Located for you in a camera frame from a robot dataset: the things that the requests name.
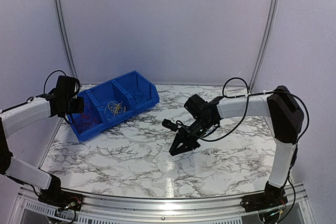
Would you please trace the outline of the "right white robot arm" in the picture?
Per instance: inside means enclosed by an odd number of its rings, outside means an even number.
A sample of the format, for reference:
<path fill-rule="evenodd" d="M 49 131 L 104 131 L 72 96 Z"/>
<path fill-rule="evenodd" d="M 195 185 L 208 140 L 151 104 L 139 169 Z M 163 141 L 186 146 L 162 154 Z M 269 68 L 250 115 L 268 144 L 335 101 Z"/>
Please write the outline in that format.
<path fill-rule="evenodd" d="M 247 116 L 263 116 L 271 120 L 272 134 L 276 142 L 276 153 L 266 184 L 266 191 L 260 195 L 260 203 L 271 207 L 280 199 L 280 191 L 295 163 L 297 145 L 304 120 L 308 114 L 298 104 L 298 97 L 285 86 L 276 89 L 238 95 L 218 96 L 207 102 L 195 94 L 188 98 L 184 107 L 194 118 L 190 126 L 181 121 L 175 123 L 165 119 L 162 125 L 176 133 L 169 149 L 172 156 L 186 153 L 200 147 L 198 140 L 206 141 L 207 131 L 220 124 L 222 119 Z"/>

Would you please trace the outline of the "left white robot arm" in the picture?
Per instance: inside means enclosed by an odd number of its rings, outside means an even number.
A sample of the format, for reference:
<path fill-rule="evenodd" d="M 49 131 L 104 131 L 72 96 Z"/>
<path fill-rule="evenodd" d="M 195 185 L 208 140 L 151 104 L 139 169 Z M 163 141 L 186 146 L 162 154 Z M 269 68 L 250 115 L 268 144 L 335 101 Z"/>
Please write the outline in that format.
<path fill-rule="evenodd" d="M 30 97 L 26 102 L 1 110 L 1 174 L 17 183 L 28 184 L 46 190 L 45 196 L 54 205 L 66 202 L 66 193 L 52 184 L 52 176 L 37 167 L 17 158 L 9 150 L 7 139 L 15 132 L 40 120 L 57 116 L 74 122 L 73 115 L 84 112 L 84 100 L 78 97 L 80 81 L 60 75 L 56 87 L 48 93 Z"/>

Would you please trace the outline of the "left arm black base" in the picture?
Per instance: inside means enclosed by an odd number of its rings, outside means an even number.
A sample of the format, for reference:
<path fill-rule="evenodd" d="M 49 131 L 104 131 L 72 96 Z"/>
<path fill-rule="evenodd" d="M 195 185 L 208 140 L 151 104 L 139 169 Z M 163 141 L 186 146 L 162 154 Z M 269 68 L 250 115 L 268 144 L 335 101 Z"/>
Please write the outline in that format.
<path fill-rule="evenodd" d="M 61 180 L 51 175 L 50 185 L 47 189 L 40 190 L 38 201 L 59 207 L 61 210 L 80 211 L 83 195 L 63 190 L 61 188 Z"/>

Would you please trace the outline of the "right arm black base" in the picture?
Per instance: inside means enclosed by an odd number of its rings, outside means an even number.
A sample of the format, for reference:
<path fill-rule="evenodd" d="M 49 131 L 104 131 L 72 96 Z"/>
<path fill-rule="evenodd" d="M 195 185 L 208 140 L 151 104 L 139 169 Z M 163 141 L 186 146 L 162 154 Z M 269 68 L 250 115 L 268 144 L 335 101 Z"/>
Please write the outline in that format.
<path fill-rule="evenodd" d="M 243 196 L 240 206 L 245 209 L 245 212 L 282 206 L 288 202 L 284 187 L 284 185 L 276 187 L 266 182 L 263 192 Z"/>

